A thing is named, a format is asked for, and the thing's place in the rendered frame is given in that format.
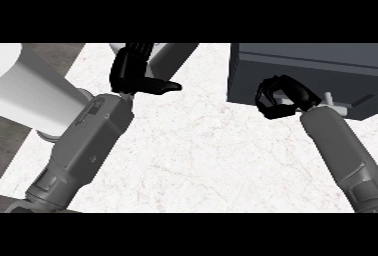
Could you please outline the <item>large white vessel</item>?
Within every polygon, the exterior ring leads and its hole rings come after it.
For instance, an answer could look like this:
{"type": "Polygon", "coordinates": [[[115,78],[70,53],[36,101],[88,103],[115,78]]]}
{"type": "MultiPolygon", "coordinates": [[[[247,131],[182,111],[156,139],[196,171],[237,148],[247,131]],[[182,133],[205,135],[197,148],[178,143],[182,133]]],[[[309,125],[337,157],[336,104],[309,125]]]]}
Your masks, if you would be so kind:
{"type": "Polygon", "coordinates": [[[92,95],[22,43],[0,43],[0,116],[55,142],[92,95]]]}

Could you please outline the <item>dark grey drawer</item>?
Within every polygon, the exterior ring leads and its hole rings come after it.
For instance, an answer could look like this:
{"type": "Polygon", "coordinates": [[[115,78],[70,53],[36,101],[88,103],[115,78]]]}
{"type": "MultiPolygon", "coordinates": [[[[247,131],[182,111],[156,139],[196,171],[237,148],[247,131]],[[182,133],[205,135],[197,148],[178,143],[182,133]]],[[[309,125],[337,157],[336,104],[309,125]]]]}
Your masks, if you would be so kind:
{"type": "Polygon", "coordinates": [[[231,43],[227,101],[253,105],[256,87],[287,75],[333,104],[346,118],[378,114],[378,43],[231,43]]]}

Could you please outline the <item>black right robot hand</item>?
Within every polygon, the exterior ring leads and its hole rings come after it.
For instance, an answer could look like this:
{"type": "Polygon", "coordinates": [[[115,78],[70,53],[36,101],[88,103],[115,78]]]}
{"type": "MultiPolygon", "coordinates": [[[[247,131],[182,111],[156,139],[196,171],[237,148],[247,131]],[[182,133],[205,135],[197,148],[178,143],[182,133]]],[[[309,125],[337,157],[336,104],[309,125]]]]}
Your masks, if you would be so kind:
{"type": "Polygon", "coordinates": [[[273,76],[262,80],[255,93],[255,106],[268,120],[278,119],[295,114],[296,110],[306,112],[321,102],[321,99],[309,89],[289,76],[273,76]],[[292,104],[275,102],[273,93],[281,91],[292,104]]]}

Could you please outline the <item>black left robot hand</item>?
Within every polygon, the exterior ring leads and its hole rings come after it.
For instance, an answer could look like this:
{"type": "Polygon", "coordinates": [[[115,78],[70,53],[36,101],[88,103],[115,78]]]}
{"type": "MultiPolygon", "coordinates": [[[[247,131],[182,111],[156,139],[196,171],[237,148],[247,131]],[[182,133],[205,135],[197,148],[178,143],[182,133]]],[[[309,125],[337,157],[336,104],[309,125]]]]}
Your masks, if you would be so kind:
{"type": "Polygon", "coordinates": [[[115,93],[162,95],[181,90],[178,83],[144,75],[151,49],[151,43],[126,43],[117,50],[109,73],[110,89],[115,93]]]}

